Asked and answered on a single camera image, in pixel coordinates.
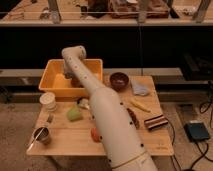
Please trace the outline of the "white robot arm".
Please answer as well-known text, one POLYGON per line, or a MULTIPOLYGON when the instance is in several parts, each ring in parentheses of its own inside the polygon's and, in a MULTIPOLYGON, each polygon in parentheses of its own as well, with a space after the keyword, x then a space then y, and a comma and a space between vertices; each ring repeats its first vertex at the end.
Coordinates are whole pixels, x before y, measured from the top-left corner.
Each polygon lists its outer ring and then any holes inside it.
POLYGON ((90 112, 112 171, 158 171, 118 94, 82 63, 81 59, 86 57, 85 48, 64 48, 62 57, 65 66, 90 96, 90 112))

